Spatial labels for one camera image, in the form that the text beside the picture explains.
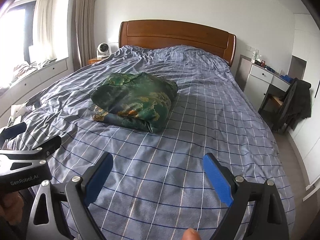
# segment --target wooden headboard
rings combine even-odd
[[[176,45],[189,45],[217,55],[232,65],[236,51],[236,36],[209,26],[169,21],[136,20],[122,22],[119,47],[139,46],[160,49]]]

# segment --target plaid bedsheet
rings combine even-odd
[[[147,72],[177,82],[163,131],[151,134],[92,121],[90,94],[112,72]],[[32,99],[41,106],[24,115],[27,131],[9,146],[30,149],[60,135],[62,146],[49,159],[52,183],[82,175],[104,151],[113,154],[113,170],[89,206],[107,239],[180,239],[190,227],[209,239],[227,207],[203,172],[208,152],[248,181],[273,179],[293,226],[293,194],[275,139],[217,56],[189,46],[124,46]],[[242,238],[252,208],[249,203],[236,239]],[[72,234],[79,237],[66,203],[64,209]]]

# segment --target window frame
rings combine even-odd
[[[24,39],[23,39],[23,56],[24,60],[31,64],[29,46],[33,45],[33,15],[36,1],[31,1],[10,8],[8,12],[25,9],[24,15]]]

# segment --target folded green blanket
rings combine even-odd
[[[94,121],[158,132],[176,96],[175,82],[147,73],[112,73],[91,95]]]

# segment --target metal screw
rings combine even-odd
[[[44,186],[44,187],[48,186],[49,185],[49,181],[46,179],[46,180],[41,182],[41,185]]]
[[[244,178],[243,178],[243,177],[241,177],[241,176],[236,176],[236,182],[241,183],[241,182],[243,182],[243,181],[244,181]]]
[[[71,180],[72,180],[73,182],[78,182],[80,179],[81,179],[80,176],[74,176]]]
[[[273,186],[275,183],[273,182],[273,180],[268,179],[268,180],[267,180],[267,184],[268,184],[269,186]]]

